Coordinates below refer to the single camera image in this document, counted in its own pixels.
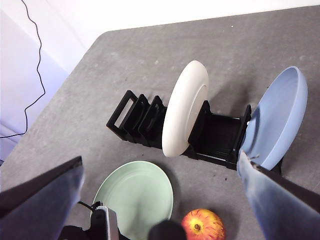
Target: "white backdrop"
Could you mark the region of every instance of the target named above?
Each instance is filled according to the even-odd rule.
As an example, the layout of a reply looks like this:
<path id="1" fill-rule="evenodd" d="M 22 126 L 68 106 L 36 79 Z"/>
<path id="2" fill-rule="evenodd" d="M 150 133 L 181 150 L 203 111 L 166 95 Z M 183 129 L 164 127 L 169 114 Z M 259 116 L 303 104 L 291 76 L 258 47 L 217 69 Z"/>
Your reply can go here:
<path id="1" fill-rule="evenodd" d="M 47 95 L 29 108 L 31 125 L 95 39 L 106 31 L 320 4 L 320 0 L 25 0 L 42 39 Z M 1 0 L 0 135 L 24 132 L 24 108 L 41 93 L 39 41 L 20 0 Z M 20 137 L 2 139 L 4 160 Z"/>

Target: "light blue plate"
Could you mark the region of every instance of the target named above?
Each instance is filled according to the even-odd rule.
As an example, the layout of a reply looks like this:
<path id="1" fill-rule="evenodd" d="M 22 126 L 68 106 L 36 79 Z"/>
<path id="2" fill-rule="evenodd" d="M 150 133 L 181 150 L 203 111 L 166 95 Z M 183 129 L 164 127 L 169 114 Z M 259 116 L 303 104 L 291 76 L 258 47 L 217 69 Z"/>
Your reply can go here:
<path id="1" fill-rule="evenodd" d="M 308 99 L 306 79 L 288 67 L 264 93 L 247 126 L 240 150 L 271 170 L 285 155 L 302 123 Z"/>

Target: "red apple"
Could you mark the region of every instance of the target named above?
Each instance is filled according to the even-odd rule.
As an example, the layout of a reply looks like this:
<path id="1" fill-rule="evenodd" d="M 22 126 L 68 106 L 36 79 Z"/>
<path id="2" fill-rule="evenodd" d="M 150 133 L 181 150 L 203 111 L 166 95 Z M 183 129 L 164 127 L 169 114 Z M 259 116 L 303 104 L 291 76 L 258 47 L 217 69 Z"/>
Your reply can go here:
<path id="1" fill-rule="evenodd" d="M 226 230 L 220 217 L 208 209 L 189 212 L 181 222 L 187 240 L 225 240 Z"/>

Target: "green plate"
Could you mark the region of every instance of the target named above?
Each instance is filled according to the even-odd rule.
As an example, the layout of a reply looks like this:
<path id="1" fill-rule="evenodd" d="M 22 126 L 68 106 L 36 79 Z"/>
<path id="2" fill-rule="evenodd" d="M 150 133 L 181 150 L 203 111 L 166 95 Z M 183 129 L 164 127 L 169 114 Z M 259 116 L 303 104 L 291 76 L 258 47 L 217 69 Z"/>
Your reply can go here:
<path id="1" fill-rule="evenodd" d="M 96 201 L 116 212 L 121 234 L 131 240 L 146 240 L 152 226 L 170 218 L 174 195 L 160 167 L 133 161 L 103 181 L 94 197 L 93 202 Z"/>

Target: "cable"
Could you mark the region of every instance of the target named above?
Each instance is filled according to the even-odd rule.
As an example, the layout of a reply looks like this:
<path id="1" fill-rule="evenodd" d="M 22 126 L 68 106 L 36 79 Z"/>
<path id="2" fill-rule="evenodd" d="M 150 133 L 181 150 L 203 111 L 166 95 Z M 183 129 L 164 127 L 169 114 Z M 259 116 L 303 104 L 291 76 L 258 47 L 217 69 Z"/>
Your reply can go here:
<path id="1" fill-rule="evenodd" d="M 88 204 L 84 203 L 83 201 L 78 201 L 78 204 L 85 206 L 86 208 L 90 209 L 92 212 L 95 211 L 93 207 L 89 206 Z"/>
<path id="2" fill-rule="evenodd" d="M 22 132 L 22 133 L 17 133 L 17 134 L 13 134 L 13 135 L 9 135 L 9 136 L 0 136 L 0 139 L 4 139 L 4 138 L 10 138 L 10 137 L 14 137 L 14 136 L 19 136 L 19 135 L 24 135 L 26 134 L 26 132 L 28 131 L 28 116 L 27 116 L 27 109 L 30 108 L 32 105 L 34 105 L 40 98 L 42 98 L 45 94 L 46 94 L 46 89 L 44 87 L 44 84 L 42 82 L 42 78 L 41 78 L 41 75 L 40 75 L 40 72 L 39 72 L 39 65 L 40 65 L 40 62 L 41 62 L 41 53 L 40 53 L 40 50 L 41 50 L 41 47 L 42 47 L 42 42 L 41 42 L 41 39 L 40 39 L 40 36 L 39 36 L 39 32 L 38 32 L 38 25 L 30 18 L 29 16 L 29 11 L 28 11 L 28 7 L 26 5 L 26 3 L 24 2 L 24 0 L 21 0 L 21 2 L 24 4 L 25 6 L 25 9 L 26 9 L 26 14 L 28 16 L 28 19 L 34 23 L 35 25 L 35 29 L 36 29 L 36 34 L 38 36 L 38 39 L 40 41 L 40 47 L 39 47 L 39 62 L 38 62 L 38 65 L 36 66 L 36 72 L 38 73 L 39 75 L 39 79 L 40 79 L 40 83 L 42 85 L 42 88 L 43 88 L 43 94 L 41 94 L 41 96 L 39 96 L 33 103 L 31 103 L 29 106 L 27 106 L 25 109 L 24 109 L 24 115 L 25 115 L 25 131 Z"/>

